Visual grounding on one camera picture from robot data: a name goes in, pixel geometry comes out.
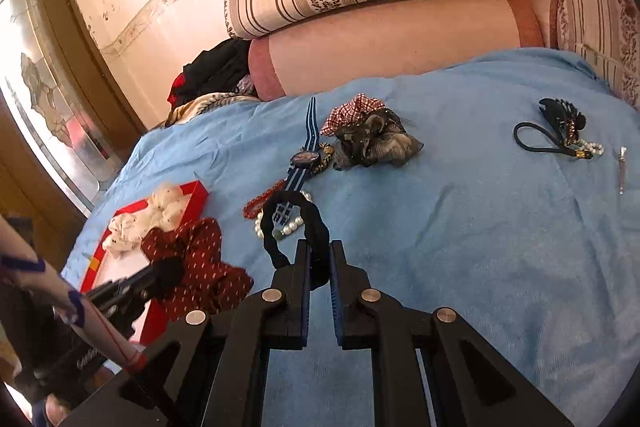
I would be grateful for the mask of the red cardboard box lid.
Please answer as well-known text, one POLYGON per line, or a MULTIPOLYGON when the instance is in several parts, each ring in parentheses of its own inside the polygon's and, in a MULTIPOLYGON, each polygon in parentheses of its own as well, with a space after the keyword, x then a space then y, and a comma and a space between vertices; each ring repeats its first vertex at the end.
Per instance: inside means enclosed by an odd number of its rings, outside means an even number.
MULTIPOLYGON (((198 220, 201 216, 208 192, 200 181, 183 183, 180 185, 180 190, 186 196, 186 207, 183 208, 179 225, 185 225, 190 221, 198 220)), ((98 246, 96 246, 80 285, 80 291, 83 294, 88 294, 89 291, 104 283, 131 277, 131 275, 137 274, 150 264, 140 248, 126 251, 119 258, 104 251, 102 243, 111 234, 112 232, 109 229, 105 229, 98 246)), ((148 347, 166 331, 167 324, 168 318, 166 314, 160 309, 157 300, 151 299, 145 303, 141 317, 134 321, 134 325, 132 325, 134 333, 131 336, 131 340, 141 346, 148 347)))

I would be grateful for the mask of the striped floral side cushion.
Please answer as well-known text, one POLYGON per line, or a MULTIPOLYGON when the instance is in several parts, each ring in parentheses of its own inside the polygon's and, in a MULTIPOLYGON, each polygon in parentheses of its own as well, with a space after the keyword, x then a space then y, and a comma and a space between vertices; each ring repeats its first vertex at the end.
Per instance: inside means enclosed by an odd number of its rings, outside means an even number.
POLYGON ((617 98, 639 107, 639 8, 634 0, 559 0, 558 48, 580 55, 617 98))

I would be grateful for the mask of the pile of dark clothes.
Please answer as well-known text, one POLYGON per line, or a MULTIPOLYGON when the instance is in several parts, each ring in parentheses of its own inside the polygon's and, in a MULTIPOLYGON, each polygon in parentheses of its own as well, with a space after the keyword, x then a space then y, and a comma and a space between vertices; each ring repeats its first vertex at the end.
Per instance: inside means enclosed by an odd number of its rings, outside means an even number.
POLYGON ((209 93, 256 95, 250 79, 250 42, 227 39, 213 49, 204 50, 183 66, 171 85, 168 103, 172 109, 209 93))

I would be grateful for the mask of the blue striped watch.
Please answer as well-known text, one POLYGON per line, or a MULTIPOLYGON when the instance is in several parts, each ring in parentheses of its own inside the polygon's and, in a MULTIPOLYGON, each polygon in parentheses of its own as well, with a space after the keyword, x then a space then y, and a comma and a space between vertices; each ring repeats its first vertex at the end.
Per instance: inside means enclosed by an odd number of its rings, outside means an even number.
POLYGON ((311 170, 320 164, 320 129, 317 121, 317 100, 314 96, 310 98, 307 106, 305 127, 306 141, 303 148, 290 159, 285 191, 302 191, 311 170))

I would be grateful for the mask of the blue bed blanket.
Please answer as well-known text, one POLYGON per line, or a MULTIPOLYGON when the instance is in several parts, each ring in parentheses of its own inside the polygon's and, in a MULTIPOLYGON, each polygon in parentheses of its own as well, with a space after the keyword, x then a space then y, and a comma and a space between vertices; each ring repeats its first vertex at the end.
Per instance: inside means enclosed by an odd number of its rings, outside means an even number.
MULTIPOLYGON (((374 287, 407 307, 459 311, 575 426, 597 426, 639 363, 639 112, 578 55, 530 48, 317 95, 320 124, 358 93, 424 143, 404 167, 305 182, 332 239, 374 287), (530 153, 512 129, 544 123, 541 98, 573 103, 591 160, 530 153), (618 153, 626 146, 625 193, 618 153)), ((116 210, 163 183, 200 180, 222 259, 254 291, 272 266, 242 208, 306 139, 309 95, 242 102, 147 133, 96 205, 62 275, 79 287, 116 210)), ((311 296, 308 347, 272 352, 263 426, 373 426, 370 355, 337 346, 329 288, 311 296)))

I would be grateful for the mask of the patterned beige fabric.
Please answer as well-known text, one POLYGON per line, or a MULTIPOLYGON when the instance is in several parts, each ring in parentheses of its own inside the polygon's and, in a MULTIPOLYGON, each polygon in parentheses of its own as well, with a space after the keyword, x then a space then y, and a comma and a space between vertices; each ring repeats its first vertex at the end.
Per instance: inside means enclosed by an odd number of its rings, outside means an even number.
POLYGON ((191 102, 171 109, 167 118, 160 124, 160 127, 169 128, 174 124, 185 124, 202 114, 239 102, 259 102, 259 98, 253 95, 230 92, 204 94, 191 102))

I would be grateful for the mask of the glass panel door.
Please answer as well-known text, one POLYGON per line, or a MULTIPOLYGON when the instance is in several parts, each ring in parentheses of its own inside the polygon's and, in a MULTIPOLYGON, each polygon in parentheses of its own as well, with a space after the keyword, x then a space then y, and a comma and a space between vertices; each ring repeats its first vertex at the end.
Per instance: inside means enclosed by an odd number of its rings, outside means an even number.
POLYGON ((41 0, 1 0, 1 94, 40 165, 90 215, 122 162, 72 86, 41 0))

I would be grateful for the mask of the red white plaid scrunchie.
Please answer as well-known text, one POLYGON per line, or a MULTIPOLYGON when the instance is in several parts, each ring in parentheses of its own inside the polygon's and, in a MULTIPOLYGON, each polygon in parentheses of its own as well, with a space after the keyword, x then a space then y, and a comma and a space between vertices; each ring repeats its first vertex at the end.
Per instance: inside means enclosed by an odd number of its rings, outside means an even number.
POLYGON ((320 134, 332 136, 338 128, 355 124, 369 113, 382 108, 385 108, 385 103, 379 98, 371 98, 364 93, 358 93, 350 101, 331 109, 320 134))

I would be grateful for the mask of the silver hair clip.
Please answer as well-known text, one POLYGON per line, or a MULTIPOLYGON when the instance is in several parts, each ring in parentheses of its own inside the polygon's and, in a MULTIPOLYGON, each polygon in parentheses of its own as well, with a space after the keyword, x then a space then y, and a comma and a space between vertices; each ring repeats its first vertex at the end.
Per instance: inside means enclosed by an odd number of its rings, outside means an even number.
POLYGON ((627 147, 621 146, 620 153, 618 153, 618 175, 617 175, 617 190, 618 194, 623 195, 625 193, 626 184, 626 152, 627 147))

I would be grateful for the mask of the white cherry print scrunchie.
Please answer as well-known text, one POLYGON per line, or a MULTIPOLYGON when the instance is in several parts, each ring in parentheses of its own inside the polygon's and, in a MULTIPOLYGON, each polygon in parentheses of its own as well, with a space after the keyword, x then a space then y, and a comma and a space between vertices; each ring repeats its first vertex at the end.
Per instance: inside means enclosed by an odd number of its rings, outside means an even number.
POLYGON ((108 224, 110 232, 102 242, 102 248, 115 258, 137 249, 149 231, 150 219, 142 211, 125 212, 113 217, 108 224))

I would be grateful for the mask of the black hair claw clip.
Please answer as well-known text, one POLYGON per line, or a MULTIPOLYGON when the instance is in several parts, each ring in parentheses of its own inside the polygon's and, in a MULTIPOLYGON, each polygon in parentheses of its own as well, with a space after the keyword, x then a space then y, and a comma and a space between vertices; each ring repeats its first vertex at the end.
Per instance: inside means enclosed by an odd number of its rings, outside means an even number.
POLYGON ((565 146, 577 144, 580 132, 586 127, 586 117, 570 102, 562 98, 542 98, 539 109, 556 137, 565 146))

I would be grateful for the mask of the grey brown velvet scrunchie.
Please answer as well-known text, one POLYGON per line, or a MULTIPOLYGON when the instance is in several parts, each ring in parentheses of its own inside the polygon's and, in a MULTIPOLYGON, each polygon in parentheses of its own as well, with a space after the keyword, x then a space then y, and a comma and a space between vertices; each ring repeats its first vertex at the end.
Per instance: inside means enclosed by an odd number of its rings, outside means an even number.
POLYGON ((353 124, 338 127, 335 136, 332 167, 338 171, 378 164, 402 167, 424 147, 389 108, 374 110, 353 124))

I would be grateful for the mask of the pink bolster cushion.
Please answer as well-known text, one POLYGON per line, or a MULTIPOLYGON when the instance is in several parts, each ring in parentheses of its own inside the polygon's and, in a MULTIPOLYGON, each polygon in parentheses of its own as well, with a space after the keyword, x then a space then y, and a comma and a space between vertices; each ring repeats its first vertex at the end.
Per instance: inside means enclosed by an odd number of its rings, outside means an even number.
POLYGON ((528 0, 382 0, 258 38, 248 67, 259 98, 330 91, 354 79, 424 72, 485 53, 543 46, 528 0))

